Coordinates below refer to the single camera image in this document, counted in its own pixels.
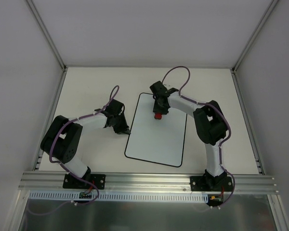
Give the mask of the red whiteboard eraser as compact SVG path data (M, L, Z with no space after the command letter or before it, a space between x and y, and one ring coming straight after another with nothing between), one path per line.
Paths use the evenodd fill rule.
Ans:
M161 120L162 119L162 114L161 113L155 113L154 119Z

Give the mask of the white whiteboard black rim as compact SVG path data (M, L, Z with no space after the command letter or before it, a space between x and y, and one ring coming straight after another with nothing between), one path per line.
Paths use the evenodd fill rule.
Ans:
M187 114L171 108L167 115L155 119L153 106L152 94L139 95L125 156L180 167L183 162Z

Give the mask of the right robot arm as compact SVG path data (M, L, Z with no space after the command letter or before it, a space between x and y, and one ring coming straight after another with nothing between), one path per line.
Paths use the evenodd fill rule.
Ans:
M151 85L150 90L153 93L155 119L168 114L170 108L178 109L194 119L197 135L205 144L207 157L207 167L203 176L196 181L196 186L202 190L218 190L227 177L222 164L221 144L230 131L218 103L197 102L181 95L176 88L166 88L161 81Z

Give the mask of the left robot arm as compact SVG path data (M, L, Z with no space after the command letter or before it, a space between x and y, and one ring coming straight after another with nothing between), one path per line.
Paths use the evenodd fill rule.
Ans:
M116 134L131 133L124 115L125 105L112 100L105 108L96 109L93 114L80 118L68 119L57 116L46 134L40 148L49 155L50 162L58 163L65 169L74 183L86 188L92 180L91 169L76 155L80 138L97 129L112 128Z

